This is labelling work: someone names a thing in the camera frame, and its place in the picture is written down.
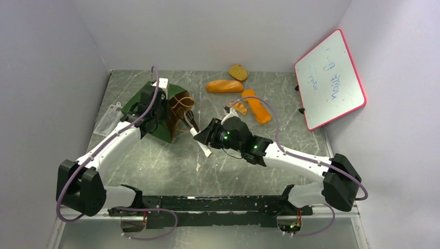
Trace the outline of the striped fake croissant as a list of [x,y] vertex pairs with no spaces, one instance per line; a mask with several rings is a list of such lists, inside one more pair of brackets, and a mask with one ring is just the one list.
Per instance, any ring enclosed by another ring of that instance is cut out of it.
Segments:
[[248,110],[245,107],[244,104],[242,104],[241,102],[238,102],[236,104],[233,105],[233,101],[229,102],[227,104],[228,107],[233,108],[236,112],[242,114],[242,115],[246,115]]

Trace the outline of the metal tongs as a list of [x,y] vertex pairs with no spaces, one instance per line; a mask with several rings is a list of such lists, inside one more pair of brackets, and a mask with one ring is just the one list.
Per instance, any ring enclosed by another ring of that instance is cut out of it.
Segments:
[[[198,125],[195,121],[194,113],[192,112],[192,110],[188,110],[185,113],[185,118],[190,123],[190,133],[192,134],[193,137],[195,137],[195,135],[197,135],[200,132],[200,130],[199,130]],[[197,143],[198,143],[199,147],[202,149],[204,155],[207,158],[209,158],[212,155],[212,151],[206,145],[204,145],[198,141],[197,141]]]

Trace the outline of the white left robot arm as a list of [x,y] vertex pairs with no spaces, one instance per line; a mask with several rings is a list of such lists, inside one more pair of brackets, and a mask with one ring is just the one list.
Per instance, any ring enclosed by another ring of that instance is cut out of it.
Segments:
[[168,88],[166,78],[147,83],[139,92],[140,99],[104,140],[78,159],[60,164],[56,195],[59,219],[69,221],[61,215],[62,206],[79,212],[80,217],[112,208],[125,210],[132,216],[142,212],[145,205],[141,190],[125,184],[104,186],[101,175],[134,143],[154,133],[159,122],[168,118]]

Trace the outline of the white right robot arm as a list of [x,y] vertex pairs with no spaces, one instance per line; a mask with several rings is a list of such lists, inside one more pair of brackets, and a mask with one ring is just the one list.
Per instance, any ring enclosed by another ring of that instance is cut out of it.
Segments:
[[287,188],[287,196],[280,201],[284,214],[292,215],[314,204],[328,204],[343,212],[352,210],[361,178],[342,154],[329,158],[279,146],[252,134],[234,110],[222,120],[213,118],[205,129],[192,135],[206,152],[211,148],[232,149],[250,164],[292,170],[312,180],[311,184]]

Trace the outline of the brown fake bread loaf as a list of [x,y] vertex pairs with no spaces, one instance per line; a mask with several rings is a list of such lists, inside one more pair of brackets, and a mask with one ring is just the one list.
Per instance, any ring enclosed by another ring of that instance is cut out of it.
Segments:
[[206,85],[209,93],[237,93],[244,90],[244,85],[237,80],[214,80]]

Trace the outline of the green paper bag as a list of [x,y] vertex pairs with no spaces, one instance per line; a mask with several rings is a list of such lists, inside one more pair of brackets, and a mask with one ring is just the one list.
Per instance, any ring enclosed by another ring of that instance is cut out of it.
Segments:
[[[122,107],[121,122],[134,122],[148,108],[153,98],[155,84],[147,82]],[[150,134],[164,142],[172,143],[180,119],[176,110],[182,109],[185,113],[195,106],[195,100],[189,92],[177,85],[167,84],[159,88],[156,99],[150,111],[135,126],[140,128],[141,136]]]

